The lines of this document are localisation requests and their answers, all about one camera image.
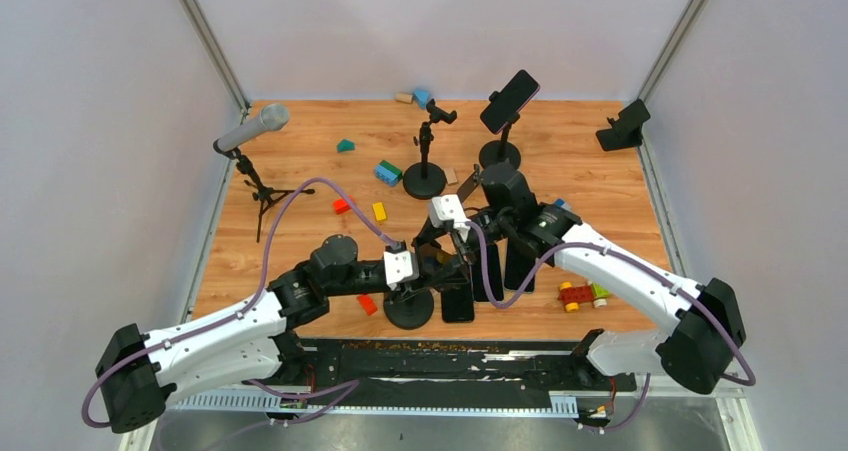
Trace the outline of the tan wooden cylinder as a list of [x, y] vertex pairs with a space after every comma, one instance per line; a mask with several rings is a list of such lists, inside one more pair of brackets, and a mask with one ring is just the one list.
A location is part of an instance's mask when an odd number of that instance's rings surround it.
[[409, 93], [398, 92], [394, 95], [394, 99], [397, 102], [411, 104], [413, 102], [413, 95]]

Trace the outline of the red lego toy car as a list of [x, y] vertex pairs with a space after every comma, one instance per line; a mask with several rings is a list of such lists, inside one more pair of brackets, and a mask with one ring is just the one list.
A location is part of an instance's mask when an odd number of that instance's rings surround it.
[[584, 304], [593, 308], [602, 308], [608, 305], [611, 293], [604, 287], [594, 282], [575, 286], [570, 282], [563, 282], [558, 286], [558, 300], [562, 303], [566, 313], [577, 312]]

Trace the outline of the black round pole stand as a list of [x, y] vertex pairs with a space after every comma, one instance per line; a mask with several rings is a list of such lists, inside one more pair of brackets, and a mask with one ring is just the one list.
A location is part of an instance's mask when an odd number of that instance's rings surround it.
[[511, 162], [515, 167], [518, 167], [521, 162], [521, 155], [518, 148], [509, 142], [509, 134], [512, 126], [520, 119], [520, 113], [511, 118], [511, 122], [506, 125], [498, 135], [499, 139], [486, 143], [479, 152], [479, 162], [483, 168], [500, 163]]

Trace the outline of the orange red block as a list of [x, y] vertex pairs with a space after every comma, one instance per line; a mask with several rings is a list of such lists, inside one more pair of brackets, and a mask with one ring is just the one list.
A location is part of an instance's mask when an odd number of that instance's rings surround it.
[[357, 296], [357, 302], [367, 316], [372, 316], [378, 311], [378, 306], [373, 298], [368, 294], [360, 294]]

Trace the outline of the beige wooden block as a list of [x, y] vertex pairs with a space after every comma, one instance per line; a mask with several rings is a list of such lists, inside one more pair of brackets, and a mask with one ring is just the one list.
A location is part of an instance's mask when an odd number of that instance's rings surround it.
[[456, 185], [458, 183], [457, 174], [452, 167], [445, 167], [443, 172], [448, 185]]

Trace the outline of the black ball-joint phone stand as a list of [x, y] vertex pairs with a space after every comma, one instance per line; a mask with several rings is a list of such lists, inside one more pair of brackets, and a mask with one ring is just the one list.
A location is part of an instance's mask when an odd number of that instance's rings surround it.
[[433, 290], [415, 292], [390, 291], [383, 296], [383, 310], [388, 321], [402, 330], [421, 328], [429, 322], [435, 309]]

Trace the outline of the black stand of phone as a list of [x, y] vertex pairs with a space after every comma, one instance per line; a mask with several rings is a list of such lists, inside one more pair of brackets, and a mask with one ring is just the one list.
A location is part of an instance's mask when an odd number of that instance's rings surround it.
[[452, 124], [458, 117], [456, 111], [445, 111], [434, 99], [426, 103], [425, 110], [429, 118], [421, 124], [418, 135], [413, 138], [419, 148], [420, 161], [407, 168], [402, 180], [406, 193], [418, 200], [440, 195], [447, 183], [443, 169], [429, 160], [430, 146], [434, 141], [432, 126], [440, 122]]

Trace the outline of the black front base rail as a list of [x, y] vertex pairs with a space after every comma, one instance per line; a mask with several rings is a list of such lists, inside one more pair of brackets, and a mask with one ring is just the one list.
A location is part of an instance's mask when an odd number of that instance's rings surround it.
[[[302, 351], [261, 384], [277, 391], [306, 390], [324, 405], [334, 391], [357, 382], [342, 405], [424, 409], [541, 410], [556, 392], [633, 392], [628, 374], [606, 377], [574, 341], [331, 339], [301, 341]], [[329, 395], [321, 396], [327, 389]]]

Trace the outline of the teal triangular block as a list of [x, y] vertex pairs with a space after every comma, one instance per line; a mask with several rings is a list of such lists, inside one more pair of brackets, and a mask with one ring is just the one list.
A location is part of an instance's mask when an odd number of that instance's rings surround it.
[[338, 153], [345, 153], [354, 151], [356, 149], [355, 143], [348, 139], [340, 140], [336, 145], [336, 151]]

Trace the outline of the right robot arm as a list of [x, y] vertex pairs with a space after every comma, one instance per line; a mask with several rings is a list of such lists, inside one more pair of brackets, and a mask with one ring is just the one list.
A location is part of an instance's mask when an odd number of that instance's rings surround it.
[[747, 339], [736, 292], [714, 277], [706, 283], [662, 269], [604, 237], [572, 211], [537, 200], [525, 178], [508, 163], [499, 163], [468, 179], [482, 189], [486, 206], [473, 215], [458, 194], [432, 198], [428, 219], [414, 239], [416, 248], [436, 245], [447, 235], [455, 246], [451, 261], [427, 277], [426, 287], [442, 290], [448, 279], [471, 279], [470, 267], [489, 263], [487, 246], [499, 240], [518, 251], [524, 278], [507, 300], [490, 304], [511, 307], [548, 265], [580, 275], [629, 303], [650, 319], [652, 331], [594, 331], [586, 351], [571, 361], [571, 374], [584, 388], [596, 388], [626, 372], [662, 372], [678, 385], [708, 395], [722, 380], [753, 386], [756, 375], [741, 352]]

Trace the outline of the grey microphone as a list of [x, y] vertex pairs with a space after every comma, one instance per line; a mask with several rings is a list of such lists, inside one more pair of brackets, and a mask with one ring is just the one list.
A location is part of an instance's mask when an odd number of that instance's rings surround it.
[[263, 134], [280, 131], [289, 120], [290, 112], [285, 105], [268, 104], [262, 107], [256, 116], [215, 140], [212, 144], [213, 150], [226, 155]]

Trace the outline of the yellow wooden block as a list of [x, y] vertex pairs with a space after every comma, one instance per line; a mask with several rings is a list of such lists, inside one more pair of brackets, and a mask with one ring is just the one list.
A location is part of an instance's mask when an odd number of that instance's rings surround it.
[[385, 205], [382, 202], [375, 202], [372, 204], [372, 211], [374, 214], [374, 218], [378, 223], [383, 223], [388, 219], [388, 215], [385, 209]]

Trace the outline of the blue grey lego brick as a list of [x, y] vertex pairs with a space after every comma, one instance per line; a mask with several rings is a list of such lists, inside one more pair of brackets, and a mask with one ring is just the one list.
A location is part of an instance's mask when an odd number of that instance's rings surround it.
[[564, 199], [557, 199], [557, 200], [554, 202], [554, 204], [555, 204], [556, 206], [558, 206], [558, 207], [560, 207], [560, 208], [564, 209], [564, 210], [567, 210], [567, 211], [571, 211], [571, 210], [572, 210], [572, 206], [571, 206], [569, 203], [567, 203]]

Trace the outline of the blue triangular block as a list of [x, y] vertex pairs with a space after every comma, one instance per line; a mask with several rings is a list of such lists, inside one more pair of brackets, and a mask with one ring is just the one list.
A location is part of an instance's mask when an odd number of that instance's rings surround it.
[[420, 109], [426, 109], [430, 99], [431, 94], [429, 91], [422, 88], [416, 88], [413, 90], [412, 100], [416, 105], [419, 106]]

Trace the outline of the red wooden block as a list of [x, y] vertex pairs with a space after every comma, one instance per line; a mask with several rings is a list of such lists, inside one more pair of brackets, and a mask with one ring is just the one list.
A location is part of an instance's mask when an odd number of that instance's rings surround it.
[[332, 204], [333, 210], [337, 215], [344, 214], [351, 210], [351, 205], [345, 199], [337, 199]]

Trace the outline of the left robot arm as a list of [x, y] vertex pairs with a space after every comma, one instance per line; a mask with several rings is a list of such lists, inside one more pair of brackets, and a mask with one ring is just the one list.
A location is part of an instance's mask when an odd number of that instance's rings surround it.
[[195, 321], [143, 333], [135, 323], [114, 332], [95, 373], [107, 418], [86, 424], [116, 434], [138, 429], [186, 397], [224, 385], [265, 379], [298, 382], [306, 357], [296, 328], [324, 316], [332, 296], [383, 293], [391, 301], [430, 296], [470, 278], [472, 257], [438, 262], [434, 250], [388, 247], [361, 260], [349, 236], [332, 235], [309, 259], [251, 297]]

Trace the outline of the black desk phone stand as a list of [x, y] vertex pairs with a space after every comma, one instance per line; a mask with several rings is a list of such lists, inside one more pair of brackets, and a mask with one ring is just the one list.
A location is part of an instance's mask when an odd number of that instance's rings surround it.
[[636, 99], [619, 113], [616, 119], [608, 118], [609, 127], [598, 130], [595, 135], [603, 151], [637, 148], [643, 145], [643, 125], [651, 114], [642, 99]]

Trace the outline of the blue green lego brick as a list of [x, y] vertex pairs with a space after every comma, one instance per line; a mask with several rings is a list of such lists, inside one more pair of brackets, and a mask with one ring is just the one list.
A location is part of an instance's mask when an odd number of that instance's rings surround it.
[[375, 166], [374, 174], [389, 187], [396, 186], [403, 179], [403, 172], [387, 160], [382, 160]]

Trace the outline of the black microphone tripod stand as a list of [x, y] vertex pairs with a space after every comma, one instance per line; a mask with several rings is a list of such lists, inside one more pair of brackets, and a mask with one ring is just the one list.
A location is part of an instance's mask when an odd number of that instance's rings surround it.
[[276, 189], [266, 186], [253, 162], [238, 148], [224, 153], [224, 156], [235, 162], [236, 170], [245, 176], [244, 184], [252, 189], [252, 199], [259, 204], [257, 216], [256, 242], [261, 240], [264, 215], [284, 198], [293, 194], [294, 189]]

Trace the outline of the purple-edged phone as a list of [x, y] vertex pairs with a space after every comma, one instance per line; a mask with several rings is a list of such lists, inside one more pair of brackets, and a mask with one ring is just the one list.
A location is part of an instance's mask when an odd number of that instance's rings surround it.
[[539, 83], [524, 69], [519, 70], [500, 90], [490, 95], [480, 120], [492, 134], [499, 134], [539, 92]]

